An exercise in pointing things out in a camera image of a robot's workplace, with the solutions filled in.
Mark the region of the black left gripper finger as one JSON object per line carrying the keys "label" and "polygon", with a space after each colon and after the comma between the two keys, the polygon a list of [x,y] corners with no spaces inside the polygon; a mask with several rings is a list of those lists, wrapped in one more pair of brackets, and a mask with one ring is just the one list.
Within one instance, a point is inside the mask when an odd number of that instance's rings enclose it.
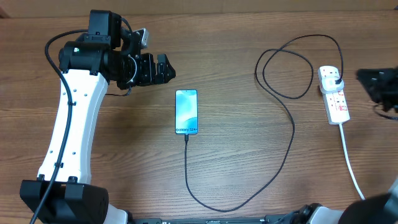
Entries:
{"label": "black left gripper finger", "polygon": [[141,62],[141,85],[155,85],[155,63],[153,55],[150,53],[142,54]]}
{"label": "black left gripper finger", "polygon": [[160,54],[157,56],[157,73],[155,76],[156,84],[164,84],[175,78],[176,71],[171,66],[166,54]]}

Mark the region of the Galaxy S24+ smartphone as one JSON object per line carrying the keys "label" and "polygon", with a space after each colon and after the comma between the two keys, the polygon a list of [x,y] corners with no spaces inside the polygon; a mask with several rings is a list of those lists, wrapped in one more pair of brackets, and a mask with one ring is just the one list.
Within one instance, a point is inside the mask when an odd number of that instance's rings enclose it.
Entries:
{"label": "Galaxy S24+ smartphone", "polygon": [[175,92],[175,133],[198,133],[197,90],[177,90]]}

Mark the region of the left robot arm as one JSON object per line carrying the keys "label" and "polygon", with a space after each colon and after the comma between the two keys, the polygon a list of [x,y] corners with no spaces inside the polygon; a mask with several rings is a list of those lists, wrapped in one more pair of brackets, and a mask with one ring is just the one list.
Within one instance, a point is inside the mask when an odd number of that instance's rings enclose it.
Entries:
{"label": "left robot arm", "polygon": [[20,196],[43,223],[132,223],[106,189],[91,184],[99,109],[110,82],[128,96],[134,86],[164,84],[176,73],[166,55],[143,52],[146,30],[132,30],[119,14],[92,10],[88,28],[77,34],[52,65],[61,88],[55,126],[37,177],[22,181]]}

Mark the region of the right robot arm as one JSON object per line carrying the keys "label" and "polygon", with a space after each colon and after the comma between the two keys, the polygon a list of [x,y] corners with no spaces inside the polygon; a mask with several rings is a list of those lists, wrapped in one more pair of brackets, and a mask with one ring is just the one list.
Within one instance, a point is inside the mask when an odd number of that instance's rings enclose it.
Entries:
{"label": "right robot arm", "polygon": [[[359,188],[354,176],[346,146],[343,123],[350,120],[348,106],[343,92],[344,84],[333,84],[338,71],[332,66],[322,66],[318,69],[320,91],[326,109],[328,122],[337,125],[340,130],[343,153],[349,174],[361,200],[352,203],[345,210],[334,210],[319,203],[305,205],[300,210],[282,217],[279,223],[397,223],[397,181],[390,189],[381,195],[366,198]],[[397,110],[397,69],[359,69],[356,78],[362,84],[366,93],[375,103],[373,111],[386,119],[397,120],[377,111],[381,106],[383,112]]]}

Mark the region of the white charger plug adapter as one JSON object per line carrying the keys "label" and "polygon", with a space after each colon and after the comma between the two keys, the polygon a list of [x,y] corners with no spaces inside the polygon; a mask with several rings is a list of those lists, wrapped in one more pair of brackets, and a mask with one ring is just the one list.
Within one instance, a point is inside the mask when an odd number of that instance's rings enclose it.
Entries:
{"label": "white charger plug adapter", "polygon": [[322,78],[320,80],[320,91],[323,94],[330,94],[341,91],[344,88],[344,81],[336,82],[334,78]]}

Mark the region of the white power strip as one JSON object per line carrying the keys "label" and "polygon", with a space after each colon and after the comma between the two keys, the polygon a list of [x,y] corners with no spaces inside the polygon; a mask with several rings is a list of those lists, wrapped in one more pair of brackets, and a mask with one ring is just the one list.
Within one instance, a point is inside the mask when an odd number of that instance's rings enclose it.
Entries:
{"label": "white power strip", "polygon": [[[319,82],[322,78],[340,79],[339,71],[336,67],[325,65],[318,69]],[[342,124],[350,120],[348,105],[343,89],[330,94],[322,94],[326,116],[329,124]]]}

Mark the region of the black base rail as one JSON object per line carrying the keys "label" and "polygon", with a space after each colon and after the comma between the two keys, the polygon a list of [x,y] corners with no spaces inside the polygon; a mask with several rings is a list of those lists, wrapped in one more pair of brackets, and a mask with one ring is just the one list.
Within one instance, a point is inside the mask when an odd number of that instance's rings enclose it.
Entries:
{"label": "black base rail", "polygon": [[134,224],[270,224],[293,223],[294,213],[285,215],[266,215],[257,218],[186,218],[163,220],[161,218],[135,218]]}

